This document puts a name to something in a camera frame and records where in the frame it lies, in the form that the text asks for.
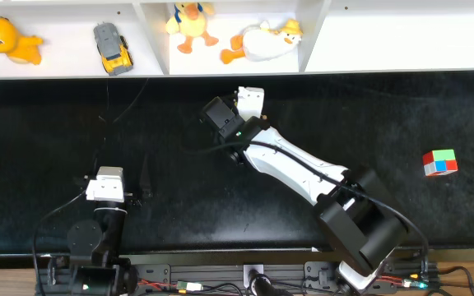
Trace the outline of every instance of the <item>toy car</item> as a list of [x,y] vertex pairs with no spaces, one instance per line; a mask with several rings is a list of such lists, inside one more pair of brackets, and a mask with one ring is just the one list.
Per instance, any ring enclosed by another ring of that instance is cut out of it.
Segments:
[[133,64],[128,44],[125,38],[120,36],[116,26],[104,23],[95,27],[94,32],[105,71],[110,76],[130,71]]

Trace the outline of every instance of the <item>black table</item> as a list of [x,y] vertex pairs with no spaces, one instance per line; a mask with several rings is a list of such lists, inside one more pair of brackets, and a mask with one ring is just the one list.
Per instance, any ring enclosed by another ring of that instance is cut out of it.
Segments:
[[[374,168],[433,246],[474,247],[474,72],[156,78],[111,125],[144,81],[0,81],[0,254],[30,253],[33,227],[78,193],[104,136],[100,165],[124,167],[131,186],[148,155],[154,184],[129,211],[123,253],[328,249],[310,205],[288,187],[222,152],[180,150],[210,144],[196,115],[238,86],[265,89],[263,113],[288,141]],[[425,177],[421,156],[436,149],[455,150],[457,173]],[[81,200],[47,221],[39,250],[67,250],[68,228],[92,209]]]

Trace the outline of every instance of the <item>blue square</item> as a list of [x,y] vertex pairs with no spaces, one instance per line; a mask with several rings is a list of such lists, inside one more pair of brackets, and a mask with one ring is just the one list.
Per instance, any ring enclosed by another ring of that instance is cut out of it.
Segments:
[[445,165],[445,160],[435,161],[434,164],[436,165],[437,172],[445,172],[448,170],[448,167]]

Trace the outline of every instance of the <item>plush toy head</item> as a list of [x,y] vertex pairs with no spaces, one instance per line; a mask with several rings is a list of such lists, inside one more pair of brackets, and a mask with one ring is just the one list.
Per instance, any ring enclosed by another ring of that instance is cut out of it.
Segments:
[[284,37],[285,42],[288,44],[298,44],[303,35],[300,29],[300,23],[296,20],[288,20],[285,27],[281,29],[280,35]]
[[19,32],[6,18],[0,17],[0,53],[9,53],[17,46]]
[[181,12],[188,19],[195,21],[202,10],[202,5],[199,2],[177,2],[174,4],[174,18],[180,23],[182,20],[180,19],[179,12]]

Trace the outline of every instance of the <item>white duck plush toy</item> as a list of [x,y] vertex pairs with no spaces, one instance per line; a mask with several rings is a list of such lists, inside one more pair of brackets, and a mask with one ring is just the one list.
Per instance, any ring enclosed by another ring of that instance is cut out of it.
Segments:
[[271,30],[267,21],[260,26],[250,26],[241,35],[231,38],[231,49],[221,52],[221,61],[229,64],[236,58],[247,58],[253,62],[261,62],[278,58],[294,50],[303,32],[300,23],[288,20],[280,31]]

